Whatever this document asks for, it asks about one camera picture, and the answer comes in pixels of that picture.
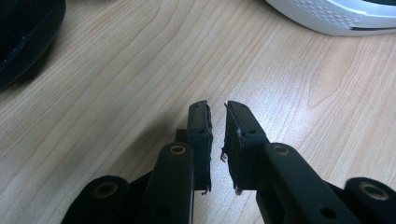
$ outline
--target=black plastic part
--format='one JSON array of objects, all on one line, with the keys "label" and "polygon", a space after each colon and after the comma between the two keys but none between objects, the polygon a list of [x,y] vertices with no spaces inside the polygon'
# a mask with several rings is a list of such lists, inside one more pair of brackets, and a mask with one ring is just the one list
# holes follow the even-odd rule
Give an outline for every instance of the black plastic part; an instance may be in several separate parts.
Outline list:
[{"label": "black plastic part", "polygon": [[152,171],[136,223],[191,223],[192,202],[193,149],[184,143],[166,145]]},{"label": "black plastic part", "polygon": [[257,189],[256,162],[260,149],[268,139],[250,109],[243,104],[229,101],[225,128],[224,148],[233,187],[235,189]]},{"label": "black plastic part", "polygon": [[137,219],[150,178],[151,172],[129,184],[128,194],[125,195],[115,223],[133,223]]},{"label": "black plastic part", "polygon": [[346,182],[346,204],[362,223],[396,223],[396,192],[373,179],[359,177]]},{"label": "black plastic part", "polygon": [[364,2],[370,2],[379,5],[386,5],[386,6],[396,6],[395,0],[363,0]]},{"label": "black plastic part", "polygon": [[194,149],[194,188],[210,191],[210,153],[213,134],[210,108],[206,101],[190,105],[187,124],[187,143]]},{"label": "black plastic part", "polygon": [[396,27],[351,27],[350,30],[353,31],[381,31],[381,30],[396,30]]},{"label": "black plastic part", "polygon": [[117,176],[97,178],[73,201],[62,223],[115,223],[127,193],[126,180]]},{"label": "black plastic part", "polygon": [[0,1],[0,91],[50,45],[64,13],[64,0]]},{"label": "black plastic part", "polygon": [[[270,223],[360,223],[294,148],[268,144],[260,158],[263,176],[259,181],[270,183],[270,192],[276,194],[270,195],[270,200],[278,198],[285,212],[282,222]],[[262,193],[268,188],[259,189],[261,201],[267,200]],[[279,217],[270,210],[266,212],[269,214],[263,217]]]}]

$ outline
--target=wooden table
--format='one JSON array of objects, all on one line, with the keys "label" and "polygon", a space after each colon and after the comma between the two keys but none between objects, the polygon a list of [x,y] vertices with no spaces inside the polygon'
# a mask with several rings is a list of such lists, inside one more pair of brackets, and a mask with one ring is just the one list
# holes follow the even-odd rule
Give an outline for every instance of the wooden table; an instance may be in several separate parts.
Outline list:
[{"label": "wooden table", "polygon": [[200,100],[213,189],[195,194],[195,223],[262,223],[219,159],[228,100],[336,186],[396,189],[395,43],[318,34],[262,0],[68,0],[37,77],[0,95],[1,222],[59,223],[96,177],[137,179]]}]

